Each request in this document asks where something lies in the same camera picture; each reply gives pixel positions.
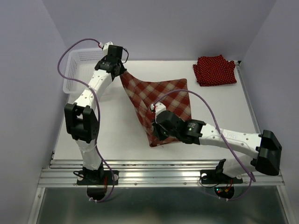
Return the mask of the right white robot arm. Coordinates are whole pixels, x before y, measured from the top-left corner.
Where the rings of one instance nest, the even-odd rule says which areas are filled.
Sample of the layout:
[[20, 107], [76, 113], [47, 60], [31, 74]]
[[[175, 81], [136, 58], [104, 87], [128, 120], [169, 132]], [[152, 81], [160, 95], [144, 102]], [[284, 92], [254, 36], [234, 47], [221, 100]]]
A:
[[218, 129], [195, 119], [184, 121], [168, 110], [155, 114], [153, 127], [159, 140], [172, 137], [185, 144], [228, 149], [234, 158], [222, 159], [212, 171], [212, 177], [220, 182], [255, 171], [269, 176], [279, 174], [282, 146], [272, 131], [249, 134]]

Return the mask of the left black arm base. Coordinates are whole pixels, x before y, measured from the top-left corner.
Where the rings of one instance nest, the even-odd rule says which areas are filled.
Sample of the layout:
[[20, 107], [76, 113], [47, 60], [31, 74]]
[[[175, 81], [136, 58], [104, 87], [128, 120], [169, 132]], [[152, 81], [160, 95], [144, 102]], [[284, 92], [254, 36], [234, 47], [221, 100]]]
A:
[[76, 184], [79, 186], [88, 185], [118, 185], [119, 171], [114, 171], [114, 180], [109, 170], [80, 170], [73, 171], [73, 174], [77, 178]]

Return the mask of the red polka dot skirt pile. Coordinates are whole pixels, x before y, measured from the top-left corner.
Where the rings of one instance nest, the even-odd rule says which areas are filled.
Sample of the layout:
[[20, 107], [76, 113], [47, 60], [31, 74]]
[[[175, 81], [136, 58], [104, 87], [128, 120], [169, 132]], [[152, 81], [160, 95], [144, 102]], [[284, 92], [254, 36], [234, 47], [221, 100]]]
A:
[[222, 55], [201, 56], [197, 63], [200, 72], [204, 77], [206, 86], [219, 86], [235, 84], [235, 62], [226, 60]]

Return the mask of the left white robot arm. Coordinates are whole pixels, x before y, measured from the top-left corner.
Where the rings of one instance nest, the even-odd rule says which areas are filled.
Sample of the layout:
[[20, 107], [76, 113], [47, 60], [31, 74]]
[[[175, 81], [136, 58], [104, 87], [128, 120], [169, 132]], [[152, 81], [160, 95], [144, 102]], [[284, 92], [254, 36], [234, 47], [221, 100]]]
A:
[[96, 150], [100, 116], [95, 110], [106, 88], [126, 71], [121, 61], [125, 48], [110, 42], [105, 44], [103, 51], [105, 56], [95, 65], [87, 87], [72, 104], [64, 107], [66, 131], [75, 140], [83, 159], [83, 168], [75, 175], [80, 182], [94, 184], [101, 183], [104, 178], [103, 162]]

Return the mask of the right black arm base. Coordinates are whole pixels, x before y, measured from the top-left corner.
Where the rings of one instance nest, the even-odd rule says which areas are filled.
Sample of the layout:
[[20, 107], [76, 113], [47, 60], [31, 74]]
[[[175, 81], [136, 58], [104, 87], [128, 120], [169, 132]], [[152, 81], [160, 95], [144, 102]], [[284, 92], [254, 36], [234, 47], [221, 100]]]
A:
[[200, 172], [200, 182], [204, 185], [216, 185], [216, 184], [241, 184], [243, 179], [238, 179], [236, 177], [232, 178], [221, 171], [216, 171], [212, 169], [201, 170]]

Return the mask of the red plaid skirt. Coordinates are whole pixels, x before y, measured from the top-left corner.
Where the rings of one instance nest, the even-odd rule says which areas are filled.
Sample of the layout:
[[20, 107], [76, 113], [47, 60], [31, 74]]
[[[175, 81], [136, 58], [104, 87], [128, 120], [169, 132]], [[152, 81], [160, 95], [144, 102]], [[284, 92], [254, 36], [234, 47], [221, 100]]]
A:
[[[155, 115], [151, 112], [150, 106], [170, 91], [178, 89], [187, 90], [187, 79], [147, 82], [137, 79], [128, 72], [122, 74], [120, 79], [127, 96], [134, 106], [138, 120], [146, 132], [149, 146], [156, 147], [177, 142], [178, 140], [172, 137], [168, 137], [165, 140], [158, 140], [154, 136], [152, 121]], [[189, 93], [183, 91], [175, 92], [164, 97], [161, 102], [166, 106], [167, 110], [175, 113], [182, 120], [192, 118]]]

